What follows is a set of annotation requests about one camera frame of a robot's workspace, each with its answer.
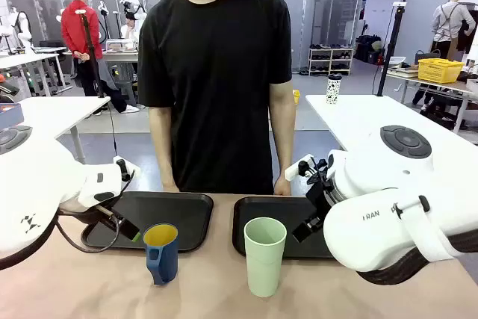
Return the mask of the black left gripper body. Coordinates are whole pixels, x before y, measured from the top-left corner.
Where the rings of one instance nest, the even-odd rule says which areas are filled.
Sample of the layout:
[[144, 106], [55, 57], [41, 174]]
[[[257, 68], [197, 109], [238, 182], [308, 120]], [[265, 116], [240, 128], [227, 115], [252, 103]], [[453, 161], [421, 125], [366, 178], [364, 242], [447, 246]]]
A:
[[124, 222], [123, 216], [113, 209], [118, 199], [109, 199], [101, 202], [99, 205], [89, 208], [83, 213], [84, 222], [88, 225], [103, 223], [109, 229], [115, 229], [117, 224], [120, 226]]

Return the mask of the person's left hand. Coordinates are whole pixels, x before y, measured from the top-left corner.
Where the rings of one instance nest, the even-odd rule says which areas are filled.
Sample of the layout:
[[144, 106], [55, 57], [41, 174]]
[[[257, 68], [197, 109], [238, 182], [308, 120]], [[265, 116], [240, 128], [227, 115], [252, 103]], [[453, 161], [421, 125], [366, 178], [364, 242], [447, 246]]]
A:
[[284, 177], [280, 176], [274, 184], [274, 194], [276, 196], [290, 196], [291, 183]]

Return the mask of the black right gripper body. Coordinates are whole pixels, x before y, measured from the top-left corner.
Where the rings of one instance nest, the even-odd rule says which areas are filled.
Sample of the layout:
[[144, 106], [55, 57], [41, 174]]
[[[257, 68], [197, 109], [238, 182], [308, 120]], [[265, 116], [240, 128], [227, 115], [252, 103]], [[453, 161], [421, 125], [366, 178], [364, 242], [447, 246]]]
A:
[[306, 193], [306, 198], [314, 206], [313, 213], [308, 217], [307, 221], [311, 222], [315, 218], [318, 220], [324, 220], [328, 214], [331, 207], [335, 204], [334, 202], [329, 202], [328, 198], [331, 195], [332, 190], [334, 190], [334, 185], [331, 180], [320, 180], [315, 182], [308, 192]]

